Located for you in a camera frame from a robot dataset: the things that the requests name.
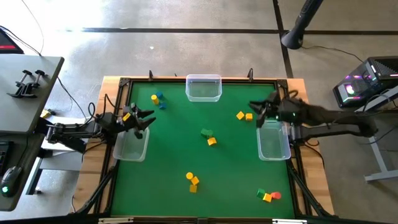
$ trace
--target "computer mouse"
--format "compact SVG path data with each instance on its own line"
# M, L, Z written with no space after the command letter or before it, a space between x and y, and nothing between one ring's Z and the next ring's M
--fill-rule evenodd
M19 176L22 173L21 167L8 168L1 180L1 194L4 197L12 197L18 189Z

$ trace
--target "computer tower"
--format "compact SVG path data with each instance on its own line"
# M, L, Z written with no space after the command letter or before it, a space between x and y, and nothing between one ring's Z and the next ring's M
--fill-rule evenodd
M398 85L398 56L369 57L333 88L340 108L363 106Z

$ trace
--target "black pole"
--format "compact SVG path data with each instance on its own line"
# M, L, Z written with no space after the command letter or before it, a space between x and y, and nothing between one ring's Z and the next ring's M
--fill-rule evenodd
M287 31L281 38L282 44L288 49L299 49L303 45L305 28L310 24L323 0L306 0L296 19L293 29Z

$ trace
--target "yellow block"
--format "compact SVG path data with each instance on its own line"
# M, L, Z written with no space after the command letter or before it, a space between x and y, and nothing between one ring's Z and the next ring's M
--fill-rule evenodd
M189 192L191 192L191 193L196 193L197 190L198 190L198 186L193 185L193 184L191 184L191 185L189 186Z
M127 119L129 119L130 116L131 116L130 113L126 113L126 115L124 115L123 117L123 121L127 121Z
M252 121L253 120L253 114L252 113L247 113L246 114L246 121Z
M216 138L212 137L207 139L207 143L209 144L209 146L216 144L217 143Z
M266 202L271 202L272 200L272 195L270 194L265 194L263 200L265 200Z
M191 182L192 182L192 184L193 184L193 185L196 185L196 184L198 184L198 183L199 183L199 179L198 179L198 177L194 177L194 178L192 178L192 179L191 179Z
M236 115L238 119L242 119L244 117L244 113L242 111L239 111L239 113Z
M191 172L187 172L186 177L188 180L193 178L193 174Z
M154 102L155 105L159 104L159 99L157 98L156 95L152 95L150 98L151 98L152 102Z

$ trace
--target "green table surface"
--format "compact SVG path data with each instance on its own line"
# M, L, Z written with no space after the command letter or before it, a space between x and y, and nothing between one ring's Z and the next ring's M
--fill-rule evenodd
M150 99L158 91L166 110ZM251 122L236 118L239 111L253 113L249 101L272 91L272 85L224 84L218 102L195 103L184 83L135 83L131 102L155 110L157 119L145 160L120 162L112 216L293 218L286 163L261 161L256 116ZM215 146L201 136L202 128L213 130ZM196 194L189 192L187 172L200 180ZM282 198L267 203L256 197L258 188Z

